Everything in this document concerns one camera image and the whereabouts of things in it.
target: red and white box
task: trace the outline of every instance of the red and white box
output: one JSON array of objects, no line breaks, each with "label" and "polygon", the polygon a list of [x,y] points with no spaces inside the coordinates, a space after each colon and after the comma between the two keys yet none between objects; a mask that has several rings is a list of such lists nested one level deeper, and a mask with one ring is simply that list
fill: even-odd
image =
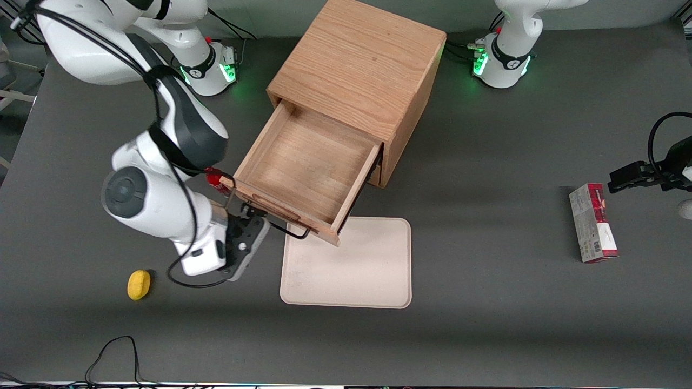
[{"label": "red and white box", "polygon": [[570,193],[572,215],[579,239],[581,261],[594,264],[615,258],[617,246],[606,219],[602,183],[587,183]]}]

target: yellow sponge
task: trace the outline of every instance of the yellow sponge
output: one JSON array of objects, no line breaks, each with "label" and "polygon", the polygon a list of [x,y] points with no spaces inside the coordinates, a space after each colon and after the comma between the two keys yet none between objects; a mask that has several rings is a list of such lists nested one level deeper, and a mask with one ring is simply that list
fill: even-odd
[{"label": "yellow sponge", "polygon": [[127,295],[134,301],[141,299],[149,293],[152,277],[146,270],[137,270],[130,275],[127,281]]}]

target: wooden drawer cabinet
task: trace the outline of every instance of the wooden drawer cabinet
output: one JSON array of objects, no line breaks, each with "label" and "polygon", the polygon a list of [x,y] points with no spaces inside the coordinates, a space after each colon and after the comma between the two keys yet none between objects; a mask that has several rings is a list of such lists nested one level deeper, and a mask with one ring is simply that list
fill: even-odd
[{"label": "wooden drawer cabinet", "polygon": [[328,0],[267,87],[275,111],[236,171],[238,195],[338,246],[365,181],[387,185],[445,38],[355,0]]}]

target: gray table surface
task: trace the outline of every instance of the gray table surface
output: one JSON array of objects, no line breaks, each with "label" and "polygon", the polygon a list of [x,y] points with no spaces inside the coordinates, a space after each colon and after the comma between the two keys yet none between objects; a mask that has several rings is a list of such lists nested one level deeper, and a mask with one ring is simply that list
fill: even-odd
[{"label": "gray table surface", "polygon": [[[272,113],[264,88],[295,39],[249,42],[239,83],[203,98],[226,124],[229,172]],[[516,87],[499,91],[443,59],[385,190],[353,215],[412,226],[403,310],[301,307],[279,297],[284,237],[271,231],[242,279],[209,290],[167,280],[134,303],[136,269],[162,274],[173,246],[118,223],[99,191],[110,155],[152,119],[142,83],[99,87],[49,66],[0,190],[0,369],[82,377],[101,346],[138,342],[166,381],[456,386],[692,386],[692,222],[686,196],[608,196],[621,257],[581,264],[567,193],[646,158],[661,115],[689,109],[679,24],[546,32]],[[663,156],[689,135],[674,119]],[[216,200],[202,178],[190,184]],[[130,380],[126,343],[95,371]]]}]

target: green led light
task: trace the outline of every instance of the green led light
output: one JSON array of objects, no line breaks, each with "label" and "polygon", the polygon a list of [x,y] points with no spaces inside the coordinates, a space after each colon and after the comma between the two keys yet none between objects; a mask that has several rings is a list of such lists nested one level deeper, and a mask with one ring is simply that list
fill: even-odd
[{"label": "green led light", "polygon": [[190,80],[188,80],[188,75],[185,74],[185,71],[183,70],[183,67],[180,67],[180,72],[183,74],[183,78],[185,79],[185,83],[190,85]]},{"label": "green led light", "polygon": [[224,73],[224,77],[229,84],[235,81],[235,66],[219,64],[219,68]]},{"label": "green led light", "polygon": [[531,56],[526,59],[526,64],[524,65],[524,70],[521,71],[521,75],[526,74],[526,70],[529,68],[529,62],[531,61]]},{"label": "green led light", "polygon": [[483,70],[485,70],[485,65],[488,63],[488,55],[486,53],[483,53],[480,57],[478,57],[473,64],[473,72],[476,75],[481,75],[483,74]]}]

